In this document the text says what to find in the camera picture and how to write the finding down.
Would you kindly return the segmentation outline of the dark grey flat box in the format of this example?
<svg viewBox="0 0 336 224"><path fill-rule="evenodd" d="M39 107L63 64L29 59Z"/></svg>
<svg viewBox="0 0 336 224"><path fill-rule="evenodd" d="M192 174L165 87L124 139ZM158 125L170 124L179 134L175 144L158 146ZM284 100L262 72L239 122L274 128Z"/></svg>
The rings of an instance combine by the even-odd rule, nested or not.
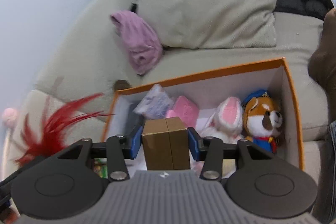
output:
<svg viewBox="0 0 336 224"><path fill-rule="evenodd" d="M144 116L134 112L134 109L137 107L137 103L133 103L128 108L127 119L124 127L124 135L133 135L138 129L143 126Z"/></svg>

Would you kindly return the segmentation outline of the pink fluffy strawberry plush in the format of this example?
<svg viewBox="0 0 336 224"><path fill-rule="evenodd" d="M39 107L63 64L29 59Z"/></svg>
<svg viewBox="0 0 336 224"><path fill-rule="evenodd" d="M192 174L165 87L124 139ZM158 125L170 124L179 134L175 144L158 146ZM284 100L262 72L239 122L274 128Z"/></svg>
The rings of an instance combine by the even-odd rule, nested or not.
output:
<svg viewBox="0 0 336 224"><path fill-rule="evenodd" d="M2 123L6 128L13 129L17 124L19 113L15 108L6 108L2 113Z"/></svg>

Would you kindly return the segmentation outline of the orange cardboard storage box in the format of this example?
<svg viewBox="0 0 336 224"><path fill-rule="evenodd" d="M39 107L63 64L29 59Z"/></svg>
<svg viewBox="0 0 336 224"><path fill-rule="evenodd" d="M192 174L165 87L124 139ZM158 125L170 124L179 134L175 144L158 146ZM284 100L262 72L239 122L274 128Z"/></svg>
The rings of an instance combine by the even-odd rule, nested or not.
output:
<svg viewBox="0 0 336 224"><path fill-rule="evenodd" d="M301 117L293 79L285 59L236 65L164 80L159 84L170 97L186 96L198 106L197 131L204 128L215 108L229 96L244 99L258 88L265 88L272 98L280 102L285 118L285 143L280 146L277 155L304 169ZM135 170L147 169L143 145L137 158L126 163Z"/></svg>

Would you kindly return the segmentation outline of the brown sock foot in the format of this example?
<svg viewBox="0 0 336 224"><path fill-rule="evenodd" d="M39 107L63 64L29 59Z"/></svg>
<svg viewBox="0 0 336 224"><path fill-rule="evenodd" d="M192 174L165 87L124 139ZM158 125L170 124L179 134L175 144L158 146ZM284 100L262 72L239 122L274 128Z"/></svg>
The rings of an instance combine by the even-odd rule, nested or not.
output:
<svg viewBox="0 0 336 224"><path fill-rule="evenodd" d="M323 21L321 40L308 63L308 72L327 95L330 119L335 120L335 8Z"/></svg>

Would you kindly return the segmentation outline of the pink card wallet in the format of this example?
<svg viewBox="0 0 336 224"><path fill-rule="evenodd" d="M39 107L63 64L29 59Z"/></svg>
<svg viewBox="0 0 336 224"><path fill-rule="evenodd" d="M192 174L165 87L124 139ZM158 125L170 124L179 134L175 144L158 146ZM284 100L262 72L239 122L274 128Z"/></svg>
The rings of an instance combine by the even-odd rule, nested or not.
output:
<svg viewBox="0 0 336 224"><path fill-rule="evenodd" d="M185 96L179 96L165 118L179 117L186 127L195 127L199 116L199 108Z"/></svg>

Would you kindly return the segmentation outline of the white cream tube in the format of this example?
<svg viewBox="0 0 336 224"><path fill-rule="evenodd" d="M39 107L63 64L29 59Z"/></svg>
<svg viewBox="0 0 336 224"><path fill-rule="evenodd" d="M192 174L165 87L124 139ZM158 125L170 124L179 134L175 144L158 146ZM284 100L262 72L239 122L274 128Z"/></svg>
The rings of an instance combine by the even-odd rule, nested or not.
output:
<svg viewBox="0 0 336 224"><path fill-rule="evenodd" d="M174 100L163 90L163 87L160 84L155 84L133 112L146 119L163 119L173 105Z"/></svg>

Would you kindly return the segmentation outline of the red feather cat toy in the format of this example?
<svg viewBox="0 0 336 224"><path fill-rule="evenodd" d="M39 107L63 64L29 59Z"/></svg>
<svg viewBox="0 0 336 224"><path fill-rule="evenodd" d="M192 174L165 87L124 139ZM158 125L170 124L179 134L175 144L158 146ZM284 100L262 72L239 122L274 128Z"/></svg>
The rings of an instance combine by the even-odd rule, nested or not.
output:
<svg viewBox="0 0 336 224"><path fill-rule="evenodd" d="M20 131L21 139L26 146L23 147L14 142L15 147L23 153L20 158L15 159L15 162L20 167L23 167L39 156L50 157L67 147L66 135L68 130L74 125L89 118L108 117L109 114L103 111L75 114L82 106L103 95L103 93L95 93L72 100L65 103L51 115L49 115L51 97L47 96L40 122L41 137L37 138L29 124L29 114L26 114Z"/></svg>

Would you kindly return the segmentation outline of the fox plush with blue hat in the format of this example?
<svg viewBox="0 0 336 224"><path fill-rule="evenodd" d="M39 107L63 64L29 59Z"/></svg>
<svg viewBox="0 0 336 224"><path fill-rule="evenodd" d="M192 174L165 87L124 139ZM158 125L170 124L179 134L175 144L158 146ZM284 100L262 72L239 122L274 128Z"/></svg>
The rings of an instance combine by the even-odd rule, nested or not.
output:
<svg viewBox="0 0 336 224"><path fill-rule="evenodd" d="M278 103L266 90L260 89L248 95L241 106L245 138L275 154L283 126Z"/></svg>

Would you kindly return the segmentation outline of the crocheted bunny doll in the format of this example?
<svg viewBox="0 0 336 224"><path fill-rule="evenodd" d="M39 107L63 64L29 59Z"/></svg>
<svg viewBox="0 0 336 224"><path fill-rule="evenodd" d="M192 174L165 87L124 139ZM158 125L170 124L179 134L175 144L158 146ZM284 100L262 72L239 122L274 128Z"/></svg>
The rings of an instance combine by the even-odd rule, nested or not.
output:
<svg viewBox="0 0 336 224"><path fill-rule="evenodd" d="M236 144L242 138L243 109L237 97L228 97L214 111L199 133L203 138L214 137L224 143Z"/></svg>

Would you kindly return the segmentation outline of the pink purple cloth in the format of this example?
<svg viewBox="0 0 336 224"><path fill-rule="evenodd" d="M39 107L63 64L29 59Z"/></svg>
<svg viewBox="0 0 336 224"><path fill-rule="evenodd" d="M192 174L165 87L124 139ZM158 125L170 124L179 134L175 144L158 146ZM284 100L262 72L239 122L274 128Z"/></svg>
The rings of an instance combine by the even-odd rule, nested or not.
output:
<svg viewBox="0 0 336 224"><path fill-rule="evenodd" d="M152 70L163 55L163 46L155 30L132 11L118 11L110 18L134 71L144 75Z"/></svg>

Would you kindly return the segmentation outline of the small brown cardboard box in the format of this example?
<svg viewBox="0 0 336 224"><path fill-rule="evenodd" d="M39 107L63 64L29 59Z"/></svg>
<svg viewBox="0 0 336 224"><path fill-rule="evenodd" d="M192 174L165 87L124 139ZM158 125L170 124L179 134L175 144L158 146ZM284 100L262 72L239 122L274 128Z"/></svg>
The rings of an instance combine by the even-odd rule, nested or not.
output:
<svg viewBox="0 0 336 224"><path fill-rule="evenodd" d="M148 170L190 169L188 133L180 118L146 121L142 145Z"/></svg>

